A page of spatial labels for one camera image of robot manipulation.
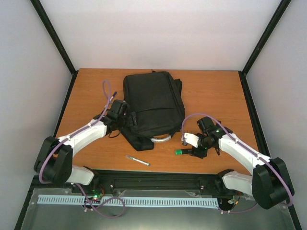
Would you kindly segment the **green black highlighter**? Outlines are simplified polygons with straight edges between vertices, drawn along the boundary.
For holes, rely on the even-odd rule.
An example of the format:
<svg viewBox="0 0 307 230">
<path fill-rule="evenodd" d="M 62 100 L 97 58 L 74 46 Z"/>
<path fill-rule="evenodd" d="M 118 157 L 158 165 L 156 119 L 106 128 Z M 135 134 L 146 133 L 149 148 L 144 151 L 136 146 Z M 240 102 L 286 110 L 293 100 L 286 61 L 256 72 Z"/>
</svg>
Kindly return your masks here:
<svg viewBox="0 0 307 230">
<path fill-rule="evenodd" d="M 192 153 L 192 149 L 177 149 L 177 150 L 175 150 L 176 155 L 185 155 L 185 154 L 190 155 L 191 153 Z"/>
</svg>

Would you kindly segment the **black student backpack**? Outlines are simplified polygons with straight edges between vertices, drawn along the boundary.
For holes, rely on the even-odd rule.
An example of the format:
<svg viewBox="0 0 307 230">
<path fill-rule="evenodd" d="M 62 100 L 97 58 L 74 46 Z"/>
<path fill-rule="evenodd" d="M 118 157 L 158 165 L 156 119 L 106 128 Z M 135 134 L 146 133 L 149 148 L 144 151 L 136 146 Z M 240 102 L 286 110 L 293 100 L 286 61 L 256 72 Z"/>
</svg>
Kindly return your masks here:
<svg viewBox="0 0 307 230">
<path fill-rule="evenodd" d="M 124 127 L 124 138 L 136 151 L 153 150 L 181 130 L 185 107 L 183 83 L 167 71 L 128 75 L 123 80 L 124 101 L 136 113 L 137 125 Z"/>
</svg>

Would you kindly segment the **silver pen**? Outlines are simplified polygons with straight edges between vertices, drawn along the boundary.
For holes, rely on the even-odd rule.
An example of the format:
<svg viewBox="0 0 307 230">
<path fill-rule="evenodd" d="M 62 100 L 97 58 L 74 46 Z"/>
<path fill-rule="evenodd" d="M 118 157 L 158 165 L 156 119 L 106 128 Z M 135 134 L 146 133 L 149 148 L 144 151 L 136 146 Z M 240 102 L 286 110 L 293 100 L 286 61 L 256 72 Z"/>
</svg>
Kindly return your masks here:
<svg viewBox="0 0 307 230">
<path fill-rule="evenodd" d="M 133 161 L 136 161 L 136 162 L 139 162 L 139 163 L 141 163 L 141 164 L 143 164 L 143 165 L 150 166 L 150 163 L 145 162 L 145 161 L 142 161 L 142 160 L 140 160 L 140 159 L 137 159 L 137 158 L 135 158 L 135 157 L 133 157 L 133 156 L 126 155 L 126 158 L 127 158 L 127 159 L 130 159 L 130 160 L 133 160 Z"/>
</svg>

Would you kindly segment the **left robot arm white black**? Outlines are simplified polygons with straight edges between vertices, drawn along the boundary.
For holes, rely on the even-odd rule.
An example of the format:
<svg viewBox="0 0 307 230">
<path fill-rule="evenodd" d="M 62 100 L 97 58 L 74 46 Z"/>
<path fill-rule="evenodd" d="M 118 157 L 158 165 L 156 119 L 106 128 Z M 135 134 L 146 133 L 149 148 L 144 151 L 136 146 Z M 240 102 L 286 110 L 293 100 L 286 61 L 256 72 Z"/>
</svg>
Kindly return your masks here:
<svg viewBox="0 0 307 230">
<path fill-rule="evenodd" d="M 124 127 L 134 124 L 136 124 L 135 112 L 125 101 L 115 100 L 110 108 L 105 108 L 88 124 L 72 133 L 59 138 L 47 137 L 34 165 L 40 183 L 82 184 L 89 193 L 96 192 L 100 187 L 100 181 L 94 177 L 94 172 L 89 168 L 73 165 L 73 157 L 97 139 L 115 130 L 122 131 Z"/>
</svg>

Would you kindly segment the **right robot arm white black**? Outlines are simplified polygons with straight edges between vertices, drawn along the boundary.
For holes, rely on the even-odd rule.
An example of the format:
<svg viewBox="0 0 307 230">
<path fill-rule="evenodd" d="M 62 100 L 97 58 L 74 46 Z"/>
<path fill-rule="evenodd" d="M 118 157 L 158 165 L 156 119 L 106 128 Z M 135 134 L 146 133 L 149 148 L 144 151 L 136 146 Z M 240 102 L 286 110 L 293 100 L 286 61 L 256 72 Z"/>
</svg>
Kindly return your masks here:
<svg viewBox="0 0 307 230">
<path fill-rule="evenodd" d="M 228 190 L 237 190 L 254 198 L 263 209 L 287 201 L 293 204 L 295 194 L 285 162 L 271 158 L 253 149 L 220 121 L 203 117 L 197 121 L 199 134 L 182 133 L 181 140 L 192 146 L 192 155 L 203 158 L 208 149 L 223 151 L 243 165 L 248 175 L 229 171 L 221 176 L 222 185 Z"/>
</svg>

